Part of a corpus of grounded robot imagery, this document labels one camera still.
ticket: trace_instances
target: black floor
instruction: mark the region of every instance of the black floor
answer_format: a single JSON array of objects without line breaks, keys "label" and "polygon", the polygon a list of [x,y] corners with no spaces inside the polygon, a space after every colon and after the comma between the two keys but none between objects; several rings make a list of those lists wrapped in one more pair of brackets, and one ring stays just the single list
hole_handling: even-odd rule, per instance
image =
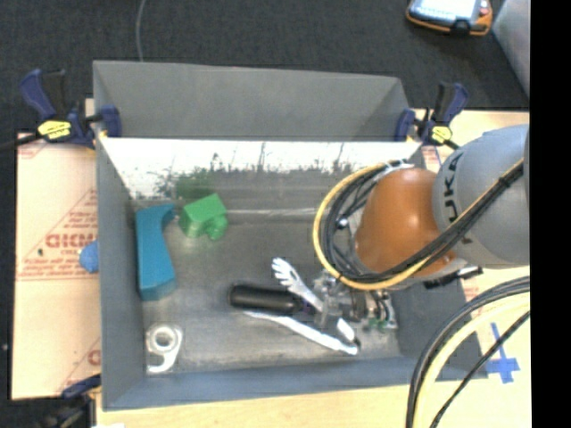
[{"label": "black floor", "polygon": [[[468,108],[528,110],[493,34],[454,38],[413,27],[408,0],[0,0],[0,143],[33,128],[22,77],[65,69],[70,102],[92,92],[94,59],[361,72],[400,78],[413,107],[440,81],[460,82]],[[503,0],[492,0],[496,12]],[[58,401],[9,402],[14,270],[14,158],[0,153],[0,427],[29,426]]]}]

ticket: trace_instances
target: green block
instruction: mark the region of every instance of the green block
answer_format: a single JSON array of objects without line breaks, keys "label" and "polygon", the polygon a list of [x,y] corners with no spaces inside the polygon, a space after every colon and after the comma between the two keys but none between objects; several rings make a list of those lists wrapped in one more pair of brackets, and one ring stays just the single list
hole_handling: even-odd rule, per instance
[{"label": "green block", "polygon": [[217,193],[188,203],[178,224],[189,238],[208,235],[213,241],[220,239],[228,228],[226,207]]}]

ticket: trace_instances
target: blue tape cross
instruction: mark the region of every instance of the blue tape cross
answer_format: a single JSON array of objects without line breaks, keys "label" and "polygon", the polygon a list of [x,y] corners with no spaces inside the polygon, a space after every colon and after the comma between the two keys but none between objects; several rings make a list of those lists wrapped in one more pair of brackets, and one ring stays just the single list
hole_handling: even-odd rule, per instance
[{"label": "blue tape cross", "polygon": [[[498,326],[495,323],[492,323],[492,332],[496,341],[500,339],[500,332],[498,331]],[[515,358],[507,358],[506,351],[503,347],[500,347],[498,352],[500,353],[500,358],[488,361],[486,364],[486,371],[490,374],[499,373],[501,383],[512,383],[514,382],[512,373],[520,370],[517,360]]]}]

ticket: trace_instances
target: digital device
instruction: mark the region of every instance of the digital device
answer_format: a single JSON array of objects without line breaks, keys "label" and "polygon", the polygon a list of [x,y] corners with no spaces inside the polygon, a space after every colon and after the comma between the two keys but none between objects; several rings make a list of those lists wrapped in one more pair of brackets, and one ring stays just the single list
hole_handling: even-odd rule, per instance
[{"label": "digital device", "polygon": [[492,26],[490,0],[410,0],[409,21],[458,35],[482,36]]}]

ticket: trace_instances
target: blue clamp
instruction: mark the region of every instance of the blue clamp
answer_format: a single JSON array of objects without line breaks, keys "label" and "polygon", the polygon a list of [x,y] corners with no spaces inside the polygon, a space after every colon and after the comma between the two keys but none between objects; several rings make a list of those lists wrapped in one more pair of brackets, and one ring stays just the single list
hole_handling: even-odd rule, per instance
[{"label": "blue clamp", "polygon": [[120,115],[112,104],[102,106],[93,116],[85,117],[80,108],[67,109],[64,99],[65,71],[44,73],[35,69],[20,82],[24,101],[39,113],[38,135],[48,143],[79,144],[95,149],[93,122],[103,122],[108,136],[121,135]]},{"label": "blue clamp", "polygon": [[414,135],[413,128],[416,127],[417,137],[422,145],[455,146],[451,142],[450,124],[467,103],[468,91],[460,83],[440,83],[432,115],[429,115],[430,110],[426,109],[424,118],[418,120],[412,109],[405,109],[397,121],[394,141],[404,141],[410,133]]}]

